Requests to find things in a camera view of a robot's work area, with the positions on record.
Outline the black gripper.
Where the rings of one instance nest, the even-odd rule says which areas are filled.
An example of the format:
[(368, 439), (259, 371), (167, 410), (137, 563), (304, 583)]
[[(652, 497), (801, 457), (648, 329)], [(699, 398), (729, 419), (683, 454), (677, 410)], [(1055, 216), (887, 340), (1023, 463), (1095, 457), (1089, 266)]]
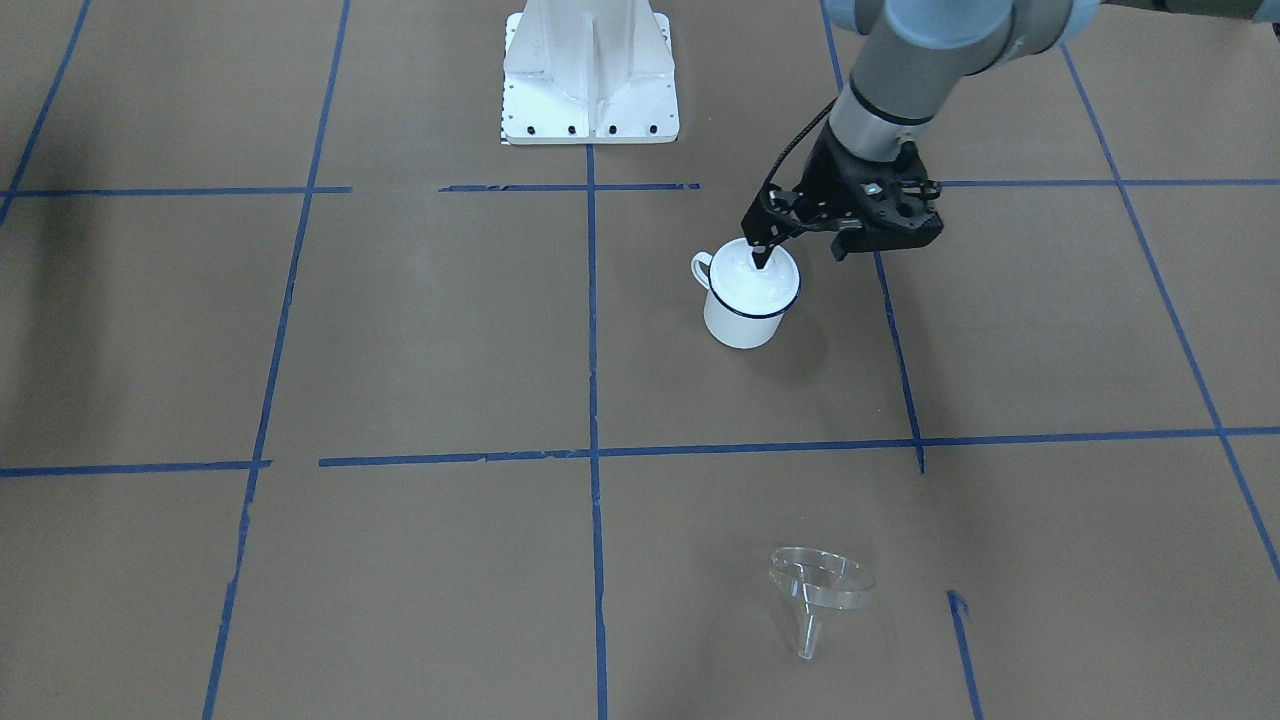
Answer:
[(899, 143), (888, 161), (870, 161), (851, 154), (824, 126), (791, 190), (765, 178), (759, 205), (742, 217), (742, 236), (758, 270), (778, 246), (805, 233), (833, 234), (837, 261), (850, 254), (920, 249), (943, 232), (936, 206), (941, 191), (914, 141)]

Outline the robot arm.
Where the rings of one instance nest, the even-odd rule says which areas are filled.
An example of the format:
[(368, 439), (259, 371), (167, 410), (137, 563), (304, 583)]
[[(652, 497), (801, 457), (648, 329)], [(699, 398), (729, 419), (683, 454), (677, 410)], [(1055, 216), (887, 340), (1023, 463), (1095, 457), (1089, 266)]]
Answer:
[(966, 77), (1039, 55), (1079, 35), (1097, 1), (827, 1), (864, 38), (838, 96), (804, 128), (814, 137), (790, 190), (765, 177), (742, 218), (762, 269), (787, 240), (829, 233), (837, 260), (920, 249), (943, 231), (919, 141)]

